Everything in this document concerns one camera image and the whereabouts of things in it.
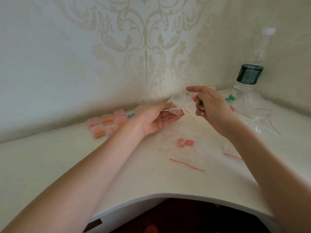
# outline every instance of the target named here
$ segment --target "right hand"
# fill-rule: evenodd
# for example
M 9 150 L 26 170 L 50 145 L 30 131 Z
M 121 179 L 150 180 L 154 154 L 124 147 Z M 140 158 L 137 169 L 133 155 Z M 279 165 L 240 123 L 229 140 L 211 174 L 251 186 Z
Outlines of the right hand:
M 198 92 L 196 115 L 204 117 L 209 124 L 222 136 L 228 137 L 230 128 L 239 123 L 239 118 L 233 113 L 224 98 L 216 91 L 205 86 L 191 86 L 189 92 Z

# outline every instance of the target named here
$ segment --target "damask wallpaper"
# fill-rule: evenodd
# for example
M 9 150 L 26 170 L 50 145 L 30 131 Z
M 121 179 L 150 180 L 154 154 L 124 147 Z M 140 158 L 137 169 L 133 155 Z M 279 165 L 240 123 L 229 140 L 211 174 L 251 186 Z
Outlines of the damask wallpaper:
M 309 0 L 0 0 L 0 141 L 232 86 L 276 27 L 259 92 L 311 113 Z

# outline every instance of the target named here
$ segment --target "bottle cap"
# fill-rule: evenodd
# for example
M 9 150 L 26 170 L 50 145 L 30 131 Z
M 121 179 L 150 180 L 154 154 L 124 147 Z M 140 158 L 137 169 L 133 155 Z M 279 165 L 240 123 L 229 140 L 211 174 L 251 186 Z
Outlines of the bottle cap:
M 261 32 L 261 35 L 272 36 L 275 33 L 276 28 L 264 28 Z

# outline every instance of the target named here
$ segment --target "white desk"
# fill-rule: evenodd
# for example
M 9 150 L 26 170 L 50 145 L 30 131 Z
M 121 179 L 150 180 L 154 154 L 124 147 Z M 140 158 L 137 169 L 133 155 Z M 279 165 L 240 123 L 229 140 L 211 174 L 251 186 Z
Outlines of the white desk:
M 283 137 L 263 140 L 311 182 L 311 118 L 276 109 L 270 120 Z M 204 130 L 213 144 L 204 154 L 206 172 L 176 165 L 157 150 L 150 152 L 154 137 L 147 137 L 127 160 L 92 219 L 142 200 L 168 197 L 223 204 L 273 219 L 243 161 L 223 154 L 222 137 L 202 118 L 197 129 Z M 0 144 L 0 229 L 104 140 L 93 139 L 82 123 Z

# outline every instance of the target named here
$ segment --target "water bottle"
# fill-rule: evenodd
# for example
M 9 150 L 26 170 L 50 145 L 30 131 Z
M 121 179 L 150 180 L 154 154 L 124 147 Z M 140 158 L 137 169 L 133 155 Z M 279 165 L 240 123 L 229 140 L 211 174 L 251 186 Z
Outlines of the water bottle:
M 236 83 L 233 86 L 233 94 L 236 96 L 243 95 L 255 89 L 255 84 L 263 71 L 262 62 L 266 54 L 266 48 L 275 30 L 275 28 L 265 28 L 262 30 L 254 57 L 248 64 L 242 65 Z

